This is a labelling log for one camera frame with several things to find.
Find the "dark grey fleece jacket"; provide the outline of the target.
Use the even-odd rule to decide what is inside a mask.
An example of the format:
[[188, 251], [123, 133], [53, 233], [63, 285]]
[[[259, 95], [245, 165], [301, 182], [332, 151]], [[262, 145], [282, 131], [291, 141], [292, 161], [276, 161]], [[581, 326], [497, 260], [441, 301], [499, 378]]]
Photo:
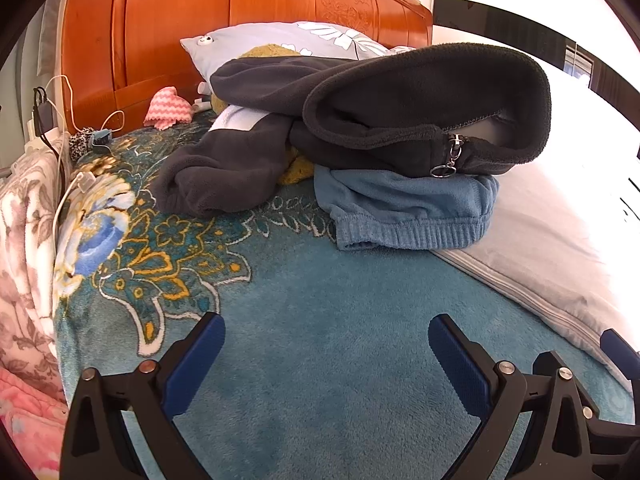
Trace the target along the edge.
[[295, 150], [331, 169], [408, 178], [504, 174], [548, 142], [551, 92], [529, 56], [487, 44], [440, 44], [370, 60], [236, 58], [210, 84], [256, 110], [168, 156], [151, 191], [164, 214], [209, 218], [273, 194]]

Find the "pink floral quilt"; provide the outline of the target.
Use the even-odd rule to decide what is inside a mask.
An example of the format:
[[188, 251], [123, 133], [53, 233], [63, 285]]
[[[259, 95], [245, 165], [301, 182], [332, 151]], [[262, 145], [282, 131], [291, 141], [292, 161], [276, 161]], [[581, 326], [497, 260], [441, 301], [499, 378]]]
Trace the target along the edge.
[[67, 417], [51, 297], [60, 169], [41, 145], [1, 185], [1, 434], [37, 479], [60, 475]]

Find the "white striped pillow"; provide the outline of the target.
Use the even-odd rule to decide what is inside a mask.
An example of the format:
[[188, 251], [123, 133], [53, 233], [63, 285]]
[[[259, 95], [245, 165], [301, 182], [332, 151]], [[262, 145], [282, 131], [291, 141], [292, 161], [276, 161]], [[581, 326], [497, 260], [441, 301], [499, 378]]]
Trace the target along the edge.
[[639, 133], [575, 78], [540, 67], [551, 94], [546, 147], [498, 177], [479, 242], [435, 255], [536, 315], [626, 386], [600, 336], [612, 328], [639, 345], [639, 213], [625, 208]]

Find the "teal floral plush blanket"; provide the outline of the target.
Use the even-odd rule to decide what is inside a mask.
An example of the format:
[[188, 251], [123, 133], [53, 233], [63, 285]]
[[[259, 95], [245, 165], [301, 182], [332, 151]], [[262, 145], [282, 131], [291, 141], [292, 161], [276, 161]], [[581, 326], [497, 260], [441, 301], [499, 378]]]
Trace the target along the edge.
[[131, 372], [208, 311], [226, 340], [176, 420], [215, 479], [438, 479], [472, 436], [427, 341], [448, 313], [497, 359], [529, 372], [558, 352], [600, 414], [632, 422], [627, 390], [587, 353], [430, 252], [342, 252], [310, 181], [210, 220], [166, 216], [150, 191], [163, 160], [213, 115], [143, 128], [78, 160], [94, 175], [58, 234], [61, 377]]

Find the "blue knit sweater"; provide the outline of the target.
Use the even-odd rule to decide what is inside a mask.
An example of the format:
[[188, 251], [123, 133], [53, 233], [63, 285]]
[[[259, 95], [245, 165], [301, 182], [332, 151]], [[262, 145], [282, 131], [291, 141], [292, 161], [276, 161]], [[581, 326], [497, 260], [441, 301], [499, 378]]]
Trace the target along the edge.
[[314, 194], [341, 250], [467, 248], [486, 234], [498, 191], [491, 176], [440, 180], [314, 167]]

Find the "mustard yellow knit garment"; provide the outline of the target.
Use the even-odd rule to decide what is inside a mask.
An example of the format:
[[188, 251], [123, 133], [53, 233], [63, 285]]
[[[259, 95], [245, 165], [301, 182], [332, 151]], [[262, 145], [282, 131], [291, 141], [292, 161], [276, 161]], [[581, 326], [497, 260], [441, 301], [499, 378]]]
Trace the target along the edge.
[[[273, 58], [274, 56], [291, 56], [299, 55], [299, 52], [292, 49], [290, 44], [286, 46], [278, 46], [277, 44], [265, 44], [264, 46], [254, 47], [249, 51], [241, 54], [241, 58]], [[228, 104], [218, 99], [214, 94], [209, 99], [212, 104], [213, 111], [218, 115], [223, 115]], [[280, 185], [291, 185], [314, 175], [314, 164], [299, 153], [291, 144], [286, 144], [286, 159], [288, 166], [285, 172], [280, 175], [278, 183]]]

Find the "pink white chevron cloth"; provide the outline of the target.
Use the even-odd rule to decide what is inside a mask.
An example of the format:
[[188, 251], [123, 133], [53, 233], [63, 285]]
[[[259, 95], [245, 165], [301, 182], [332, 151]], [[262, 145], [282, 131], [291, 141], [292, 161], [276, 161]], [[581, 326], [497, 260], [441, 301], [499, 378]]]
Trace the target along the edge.
[[175, 87], [168, 86], [152, 97], [143, 125], [163, 131], [177, 124], [190, 124], [192, 118], [192, 105], [178, 95]]

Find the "orange wooden headboard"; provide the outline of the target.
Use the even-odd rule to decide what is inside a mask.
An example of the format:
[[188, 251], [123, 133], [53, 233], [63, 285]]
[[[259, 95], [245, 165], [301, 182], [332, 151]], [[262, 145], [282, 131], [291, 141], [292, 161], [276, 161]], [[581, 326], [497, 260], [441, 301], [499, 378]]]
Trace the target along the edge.
[[298, 21], [350, 27], [386, 47], [432, 41], [432, 12], [418, 0], [65, 0], [66, 118], [118, 133], [140, 128], [160, 88], [196, 96], [201, 77], [181, 39], [241, 23]]

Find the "light blue daisy duvet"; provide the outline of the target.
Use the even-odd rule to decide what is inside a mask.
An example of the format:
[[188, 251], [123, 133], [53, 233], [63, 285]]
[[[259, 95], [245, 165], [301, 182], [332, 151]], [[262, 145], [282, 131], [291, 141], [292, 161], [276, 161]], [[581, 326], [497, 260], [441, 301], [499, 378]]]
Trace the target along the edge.
[[205, 81], [232, 58], [267, 44], [300, 55], [350, 60], [367, 60], [412, 50], [408, 46], [386, 48], [356, 29], [319, 22], [239, 24], [183, 38], [180, 44]]

